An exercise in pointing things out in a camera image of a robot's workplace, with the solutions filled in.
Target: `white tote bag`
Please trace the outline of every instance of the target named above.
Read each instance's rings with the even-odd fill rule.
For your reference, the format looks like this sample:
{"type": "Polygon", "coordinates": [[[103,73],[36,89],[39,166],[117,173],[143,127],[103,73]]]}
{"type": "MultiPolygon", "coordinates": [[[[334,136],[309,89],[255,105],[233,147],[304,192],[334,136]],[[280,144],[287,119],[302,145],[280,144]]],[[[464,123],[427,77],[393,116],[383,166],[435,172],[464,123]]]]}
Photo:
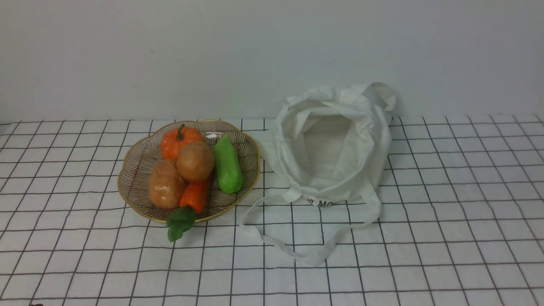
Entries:
{"type": "Polygon", "coordinates": [[[387,112],[395,103],[394,92],[383,83],[321,87],[287,98],[275,126],[253,136],[265,162],[289,182],[290,189],[282,197],[259,200],[240,226],[259,241],[279,247],[300,262],[321,265],[344,233],[365,227],[380,216],[381,202],[375,188],[391,143],[391,116],[387,112]],[[361,197],[370,208],[363,217],[365,222],[339,229],[322,247],[306,255],[294,252],[279,239],[265,236],[247,223],[252,211],[265,201],[292,203],[303,199],[325,207],[361,197]]]}

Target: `white wall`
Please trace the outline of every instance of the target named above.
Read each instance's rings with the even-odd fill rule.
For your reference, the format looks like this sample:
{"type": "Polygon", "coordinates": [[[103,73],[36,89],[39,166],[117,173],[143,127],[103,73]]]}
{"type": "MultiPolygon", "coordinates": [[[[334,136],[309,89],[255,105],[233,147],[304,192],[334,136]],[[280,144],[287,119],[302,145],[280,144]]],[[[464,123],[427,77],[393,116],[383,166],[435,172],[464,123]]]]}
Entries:
{"type": "Polygon", "coordinates": [[[1,0],[0,120],[273,117],[366,81],[402,114],[533,112],[543,56],[542,0],[1,0]]]}

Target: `green pepper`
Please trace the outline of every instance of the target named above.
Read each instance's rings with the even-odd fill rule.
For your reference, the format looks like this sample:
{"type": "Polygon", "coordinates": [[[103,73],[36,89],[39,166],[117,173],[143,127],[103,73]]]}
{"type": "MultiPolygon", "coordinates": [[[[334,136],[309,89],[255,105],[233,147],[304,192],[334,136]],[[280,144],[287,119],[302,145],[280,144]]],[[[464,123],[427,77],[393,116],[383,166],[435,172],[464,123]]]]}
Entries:
{"type": "Polygon", "coordinates": [[[242,187],[242,170],[236,149],[227,134],[216,143],[213,151],[219,188],[227,194],[238,192],[242,187]]]}

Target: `pumpkin stem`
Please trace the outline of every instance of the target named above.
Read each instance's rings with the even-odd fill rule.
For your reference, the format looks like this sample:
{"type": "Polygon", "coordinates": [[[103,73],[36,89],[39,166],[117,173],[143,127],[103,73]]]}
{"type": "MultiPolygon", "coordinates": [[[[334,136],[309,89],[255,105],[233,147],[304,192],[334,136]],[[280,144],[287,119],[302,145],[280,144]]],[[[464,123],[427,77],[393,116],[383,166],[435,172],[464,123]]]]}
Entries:
{"type": "Polygon", "coordinates": [[[180,125],[180,127],[177,129],[177,139],[183,140],[183,134],[181,134],[181,130],[185,127],[185,123],[180,125]]]}

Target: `woven wire bowl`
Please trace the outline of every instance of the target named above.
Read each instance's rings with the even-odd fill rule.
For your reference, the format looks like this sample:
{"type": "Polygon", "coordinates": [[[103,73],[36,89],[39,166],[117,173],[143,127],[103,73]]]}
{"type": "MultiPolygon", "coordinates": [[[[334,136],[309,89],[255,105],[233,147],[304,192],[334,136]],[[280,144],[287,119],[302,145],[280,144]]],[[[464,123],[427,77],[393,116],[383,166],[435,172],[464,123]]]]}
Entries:
{"type": "Polygon", "coordinates": [[[153,221],[165,223],[172,210],[161,209],[151,203],[148,192],[149,176],[155,165],[163,160],[159,147],[163,135],[182,124],[199,130],[205,142],[212,148],[222,135],[227,134],[236,149],[242,170],[242,188],[235,194],[226,194],[219,189],[214,176],[206,209],[202,215],[198,216],[196,222],[213,219],[233,208],[253,189],[259,178],[260,154],[257,143],[232,124],[224,121],[206,120],[177,121],[163,126],[153,135],[138,141],[128,150],[117,180],[119,193],[125,202],[137,213],[153,221]]]}

